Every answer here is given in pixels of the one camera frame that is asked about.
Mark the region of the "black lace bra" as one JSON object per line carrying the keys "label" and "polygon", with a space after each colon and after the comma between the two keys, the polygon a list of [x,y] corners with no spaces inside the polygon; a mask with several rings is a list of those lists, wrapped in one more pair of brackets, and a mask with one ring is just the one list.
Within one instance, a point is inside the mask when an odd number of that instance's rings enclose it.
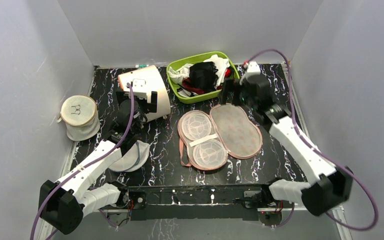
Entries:
{"label": "black lace bra", "polygon": [[214,92],[215,83],[218,80],[218,69],[212,61],[199,62],[189,68],[191,86],[203,90],[204,93]]}

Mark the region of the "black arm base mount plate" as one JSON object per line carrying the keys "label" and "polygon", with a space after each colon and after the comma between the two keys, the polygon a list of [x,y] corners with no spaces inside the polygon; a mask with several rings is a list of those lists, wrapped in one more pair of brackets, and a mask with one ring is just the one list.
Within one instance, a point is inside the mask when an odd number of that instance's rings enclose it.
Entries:
{"label": "black arm base mount plate", "polygon": [[132,221],[156,219],[281,220],[283,203],[270,200],[261,184],[129,186],[121,204],[108,214],[126,213]]}

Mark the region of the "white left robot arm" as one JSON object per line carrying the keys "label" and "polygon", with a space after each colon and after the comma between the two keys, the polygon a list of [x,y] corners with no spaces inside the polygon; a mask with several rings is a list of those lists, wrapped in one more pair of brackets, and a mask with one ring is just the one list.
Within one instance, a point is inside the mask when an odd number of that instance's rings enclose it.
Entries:
{"label": "white left robot arm", "polygon": [[93,152],[57,181],[47,180],[39,193],[38,213],[56,230],[68,235],[82,219],[103,207],[125,208],[134,204],[123,184],[110,181],[90,189],[106,170],[117,173],[140,169],[150,155],[150,144],[137,138],[145,123],[170,113],[170,105],[156,91],[116,91],[114,120]]}

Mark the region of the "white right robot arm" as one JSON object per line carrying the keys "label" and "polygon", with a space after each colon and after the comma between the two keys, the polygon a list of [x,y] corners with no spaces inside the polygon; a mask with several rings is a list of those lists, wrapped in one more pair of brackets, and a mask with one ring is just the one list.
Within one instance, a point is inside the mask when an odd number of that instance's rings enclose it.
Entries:
{"label": "white right robot arm", "polygon": [[298,203],[312,215],[320,216],[349,199],[353,184],[350,169],[329,163],[305,144],[302,130],[295,129],[293,114],[285,105],[275,102],[264,75],[252,75],[243,81],[227,78],[219,94],[222,105],[230,93],[232,104],[249,108],[254,119],[281,143],[307,179],[295,182],[276,178],[263,184],[261,200],[266,206],[275,207],[280,201]]}

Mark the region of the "floral mesh laundry bag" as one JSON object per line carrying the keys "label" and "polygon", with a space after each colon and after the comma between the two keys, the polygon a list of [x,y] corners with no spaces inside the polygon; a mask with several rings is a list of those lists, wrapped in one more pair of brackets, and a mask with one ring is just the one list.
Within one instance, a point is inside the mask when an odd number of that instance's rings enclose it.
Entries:
{"label": "floral mesh laundry bag", "polygon": [[263,136],[247,113],[230,103],[209,113],[191,110],[178,121],[180,163],[202,171],[223,167],[228,157],[246,160],[262,148]]}

